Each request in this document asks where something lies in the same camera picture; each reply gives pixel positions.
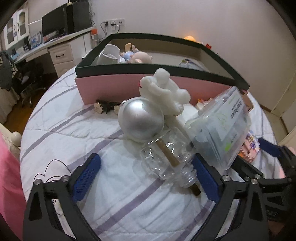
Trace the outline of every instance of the power cord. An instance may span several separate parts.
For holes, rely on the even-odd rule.
[[[111,26],[117,26],[118,27],[118,31],[117,33],[119,33],[120,31],[120,25],[122,24],[122,21],[119,23],[119,25],[115,24],[115,23],[112,23]]]
[[[93,21],[93,17],[95,15],[95,13],[92,11],[91,0],[90,0],[89,8],[90,8],[90,10],[89,10],[89,20],[90,20],[89,31],[90,31],[91,27],[95,25],[95,22]]]
[[[63,163],[62,161],[60,161],[60,160],[58,160],[58,159],[53,159],[53,160],[51,160],[51,161],[48,163],[48,165],[47,165],[47,167],[46,167],[46,169],[45,169],[45,171],[44,171],[44,174],[42,174],[42,173],[38,173],[38,174],[35,175],[35,177],[34,177],[34,181],[35,181],[35,178],[36,178],[38,175],[41,175],[41,176],[44,176],[44,177],[45,177],[45,175],[46,175],[46,170],[48,169],[50,163],[52,163],[53,161],[58,161],[58,162],[62,163],[62,164],[66,167],[66,169],[68,170],[68,172],[72,175],[72,172],[70,171],[70,169],[67,167],[67,165],[66,165],[65,163]],[[61,176],[52,176],[52,177],[50,177],[49,179],[47,179],[46,182],[48,182],[48,181],[49,181],[49,182],[55,182],[55,181],[57,181],[57,179],[50,180],[50,179],[52,179],[52,178],[62,178],[62,177],[61,177]]]
[[[105,23],[105,30],[103,29],[102,27],[102,24]],[[101,26],[101,29],[103,30],[105,36],[102,37],[101,39],[99,39],[99,42],[101,42],[101,40],[103,40],[104,38],[107,38],[107,26],[109,25],[108,21],[104,21],[104,22],[101,22],[100,26]]]

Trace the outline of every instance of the drawer handle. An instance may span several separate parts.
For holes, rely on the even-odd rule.
[[[56,55],[56,58],[59,58],[59,57],[62,57],[62,56],[64,56],[64,54],[62,54],[62,55],[60,55],[60,56]]]

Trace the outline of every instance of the desk drawer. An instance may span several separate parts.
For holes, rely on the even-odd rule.
[[[75,61],[70,61],[70,62],[55,64],[54,68],[56,69],[57,76],[60,78],[64,73],[66,73],[68,70],[73,68],[75,65],[77,65]]]
[[[70,44],[59,45],[49,49],[53,64],[59,64],[74,60]]]

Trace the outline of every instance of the wooden floor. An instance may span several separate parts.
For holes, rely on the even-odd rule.
[[[57,79],[57,76],[45,76],[44,80],[46,82],[46,87],[49,88]],[[4,126],[11,132],[17,131],[22,135],[28,119],[44,93],[45,91],[38,91],[32,98],[32,108],[30,108],[29,103],[25,103],[25,106],[22,107],[22,100],[20,99],[8,114]]]

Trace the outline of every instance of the bed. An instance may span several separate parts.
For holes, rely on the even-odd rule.
[[[141,144],[125,137],[113,111],[99,114],[93,105],[83,104],[75,77],[73,68],[47,90],[24,130],[20,172],[26,200],[34,180],[59,180],[98,153],[101,170],[78,207],[100,239],[190,240],[215,203],[203,190],[195,197],[148,177],[141,167]],[[266,115],[250,93],[248,97],[254,106],[251,130],[276,143]],[[265,152],[253,164],[266,178],[282,177],[278,160]],[[232,169],[225,174],[243,181]],[[53,202],[63,229],[73,236],[58,200]],[[236,206],[234,201],[219,236],[227,232]]]

